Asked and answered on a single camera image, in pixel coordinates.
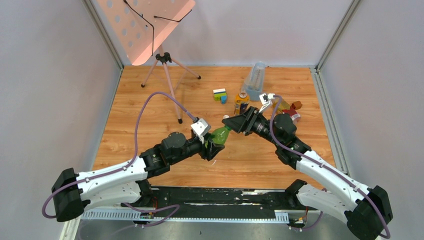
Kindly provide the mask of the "green plastic bottle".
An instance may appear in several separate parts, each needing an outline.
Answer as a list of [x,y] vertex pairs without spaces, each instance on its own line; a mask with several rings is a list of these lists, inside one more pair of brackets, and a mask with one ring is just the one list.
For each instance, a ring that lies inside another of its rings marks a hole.
[[208,137],[212,143],[224,146],[232,129],[226,125],[215,129]]

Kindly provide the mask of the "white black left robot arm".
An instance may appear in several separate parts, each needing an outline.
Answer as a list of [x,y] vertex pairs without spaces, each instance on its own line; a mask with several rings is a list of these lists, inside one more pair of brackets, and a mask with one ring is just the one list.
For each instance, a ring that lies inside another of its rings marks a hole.
[[135,158],[100,170],[76,173],[63,170],[51,188],[57,222],[66,222],[86,210],[116,204],[135,203],[149,206],[153,193],[147,180],[162,175],[170,167],[194,155],[212,160],[225,148],[227,139],[208,133],[204,139],[193,135],[187,139],[181,132],[172,132],[161,143]]

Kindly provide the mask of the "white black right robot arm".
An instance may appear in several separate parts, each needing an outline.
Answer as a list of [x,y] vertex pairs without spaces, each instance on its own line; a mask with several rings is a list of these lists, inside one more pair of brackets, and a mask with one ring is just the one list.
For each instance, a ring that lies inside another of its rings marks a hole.
[[295,180],[285,195],[292,209],[301,205],[320,210],[346,224],[359,240],[389,239],[388,223],[393,211],[387,191],[379,185],[363,184],[322,159],[296,136],[297,127],[288,114],[266,119],[255,107],[245,113],[224,117],[222,123],[236,133],[257,134],[276,146],[275,154],[285,165],[304,173],[326,188],[317,189]]

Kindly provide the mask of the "yellow blue milk tea bottle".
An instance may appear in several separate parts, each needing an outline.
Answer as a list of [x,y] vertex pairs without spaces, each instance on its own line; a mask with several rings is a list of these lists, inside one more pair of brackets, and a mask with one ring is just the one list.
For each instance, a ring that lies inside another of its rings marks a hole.
[[241,115],[246,112],[250,102],[250,97],[246,91],[240,91],[234,100],[234,114]]

